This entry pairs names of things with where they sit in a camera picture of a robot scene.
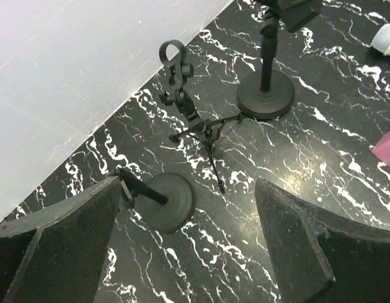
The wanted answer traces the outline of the black round-base mic stand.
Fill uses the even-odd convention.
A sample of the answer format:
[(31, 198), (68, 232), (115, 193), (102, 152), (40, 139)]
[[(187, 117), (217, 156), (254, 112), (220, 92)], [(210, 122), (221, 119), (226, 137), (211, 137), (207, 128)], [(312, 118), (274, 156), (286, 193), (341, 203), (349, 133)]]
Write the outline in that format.
[(237, 104), (244, 115), (257, 120), (271, 120), (292, 107), (295, 89), (290, 78), (273, 69), (278, 46), (280, 22), (295, 33), (321, 13), (321, 1), (259, 1), (266, 6), (261, 34), (262, 67), (240, 81)]

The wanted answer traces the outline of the purple mic round-base stand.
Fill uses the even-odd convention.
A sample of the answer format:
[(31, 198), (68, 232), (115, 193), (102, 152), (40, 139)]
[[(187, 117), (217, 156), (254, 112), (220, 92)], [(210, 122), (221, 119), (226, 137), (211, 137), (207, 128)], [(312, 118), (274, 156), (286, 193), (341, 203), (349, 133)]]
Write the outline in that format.
[(110, 176), (118, 177), (121, 182), (123, 206), (134, 209), (154, 230), (175, 232), (194, 213), (194, 189), (180, 174), (164, 172), (143, 182), (127, 167), (123, 167), (115, 169)]

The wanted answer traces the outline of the black tripod mic stand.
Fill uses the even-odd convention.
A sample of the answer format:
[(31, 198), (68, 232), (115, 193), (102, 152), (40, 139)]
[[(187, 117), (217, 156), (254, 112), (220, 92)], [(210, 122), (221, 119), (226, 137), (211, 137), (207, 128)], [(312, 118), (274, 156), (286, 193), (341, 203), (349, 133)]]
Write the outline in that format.
[(245, 114), (240, 112), (235, 116), (218, 120), (203, 119), (195, 108), (190, 95), (184, 90), (184, 85), (189, 78), (194, 76), (194, 66), (186, 63), (187, 51), (185, 45), (178, 40), (164, 42), (158, 51), (161, 63), (170, 71), (168, 79), (173, 94), (164, 92), (159, 95), (161, 102), (166, 106), (175, 105), (178, 111), (187, 119), (188, 129), (180, 133), (171, 134), (169, 140), (178, 143), (183, 136), (191, 136), (197, 139), (208, 153), (210, 164), (216, 175), (218, 187), (221, 193), (225, 193), (225, 185), (218, 175), (213, 158), (213, 148), (220, 139), (221, 132), (226, 123), (237, 121), (242, 122)]

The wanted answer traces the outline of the white microphone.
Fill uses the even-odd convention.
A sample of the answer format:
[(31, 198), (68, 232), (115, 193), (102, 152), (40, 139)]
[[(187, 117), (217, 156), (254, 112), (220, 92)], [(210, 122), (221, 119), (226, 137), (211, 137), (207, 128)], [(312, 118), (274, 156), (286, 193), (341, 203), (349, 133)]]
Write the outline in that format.
[(390, 23), (383, 25), (375, 34), (370, 45), (383, 56), (390, 56)]

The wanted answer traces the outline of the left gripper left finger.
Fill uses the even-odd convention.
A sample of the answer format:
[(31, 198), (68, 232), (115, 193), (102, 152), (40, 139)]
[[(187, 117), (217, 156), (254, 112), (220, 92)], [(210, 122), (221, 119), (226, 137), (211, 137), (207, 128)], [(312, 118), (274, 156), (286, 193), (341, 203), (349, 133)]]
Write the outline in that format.
[(93, 302), (120, 193), (108, 177), (0, 224), (0, 302)]

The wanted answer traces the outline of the pink wedge-shaped case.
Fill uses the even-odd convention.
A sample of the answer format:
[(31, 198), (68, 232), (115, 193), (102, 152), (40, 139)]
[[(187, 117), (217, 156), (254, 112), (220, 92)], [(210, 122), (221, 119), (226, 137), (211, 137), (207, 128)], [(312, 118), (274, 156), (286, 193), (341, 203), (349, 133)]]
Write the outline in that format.
[(390, 131), (376, 143), (372, 153), (390, 168)]

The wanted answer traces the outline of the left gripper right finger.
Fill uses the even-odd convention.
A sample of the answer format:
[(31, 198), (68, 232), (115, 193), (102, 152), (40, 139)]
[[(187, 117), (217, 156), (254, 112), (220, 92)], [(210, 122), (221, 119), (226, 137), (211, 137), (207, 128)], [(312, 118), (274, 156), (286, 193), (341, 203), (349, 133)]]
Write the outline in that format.
[(308, 203), (266, 179), (254, 191), (282, 302), (390, 302), (390, 230)]

